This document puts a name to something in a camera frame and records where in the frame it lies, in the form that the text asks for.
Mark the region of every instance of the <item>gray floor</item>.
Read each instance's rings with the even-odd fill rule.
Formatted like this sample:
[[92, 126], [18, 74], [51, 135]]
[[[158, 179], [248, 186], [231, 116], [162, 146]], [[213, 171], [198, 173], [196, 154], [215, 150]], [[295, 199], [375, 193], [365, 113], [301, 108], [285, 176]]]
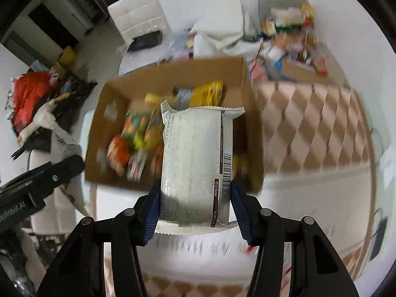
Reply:
[[81, 109], [72, 130], [74, 139], [80, 138], [84, 116], [88, 111], [95, 109], [104, 83], [117, 76], [123, 45], [121, 35], [111, 20], [108, 20], [95, 27], [76, 47], [77, 59], [73, 71], [79, 77], [95, 81], [98, 85]]

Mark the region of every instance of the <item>door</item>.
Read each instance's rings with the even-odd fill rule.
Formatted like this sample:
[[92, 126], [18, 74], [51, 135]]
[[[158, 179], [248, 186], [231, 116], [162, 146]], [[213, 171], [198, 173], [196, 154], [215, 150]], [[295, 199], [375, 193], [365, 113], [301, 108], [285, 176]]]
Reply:
[[30, 12], [29, 18], [62, 49], [67, 46], [76, 47], [78, 40], [67, 31], [44, 4], [39, 4], [37, 8]]

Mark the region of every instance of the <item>red cloth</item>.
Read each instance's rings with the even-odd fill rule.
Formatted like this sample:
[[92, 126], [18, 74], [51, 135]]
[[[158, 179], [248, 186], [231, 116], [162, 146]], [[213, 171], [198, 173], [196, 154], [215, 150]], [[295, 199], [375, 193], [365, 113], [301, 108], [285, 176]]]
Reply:
[[51, 93], [51, 74], [48, 72], [28, 72], [15, 80], [13, 125], [20, 133], [32, 120], [37, 104]]

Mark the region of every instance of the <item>white snack package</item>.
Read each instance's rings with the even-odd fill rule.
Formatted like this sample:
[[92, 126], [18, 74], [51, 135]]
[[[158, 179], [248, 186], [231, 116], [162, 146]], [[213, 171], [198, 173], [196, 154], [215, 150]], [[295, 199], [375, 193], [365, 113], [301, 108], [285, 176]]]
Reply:
[[214, 232], [229, 228], [232, 120], [244, 108], [161, 104], [164, 128], [160, 221], [157, 232]]

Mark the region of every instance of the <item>cardboard box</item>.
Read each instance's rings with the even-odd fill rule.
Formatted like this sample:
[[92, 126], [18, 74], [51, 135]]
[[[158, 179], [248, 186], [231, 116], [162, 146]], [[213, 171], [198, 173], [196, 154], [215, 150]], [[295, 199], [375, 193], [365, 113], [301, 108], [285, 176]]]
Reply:
[[144, 169], [139, 183], [119, 177], [106, 164], [107, 147], [122, 131], [129, 109], [144, 109], [147, 93], [169, 95], [174, 87], [192, 88], [214, 80], [225, 86], [223, 107], [245, 108], [245, 114], [233, 120], [233, 151], [247, 152], [252, 191], [263, 184], [263, 138], [260, 115], [242, 57], [195, 59], [171, 62], [131, 72], [105, 83], [92, 120], [85, 177], [90, 182], [129, 188], [150, 189], [154, 180], [150, 169]]

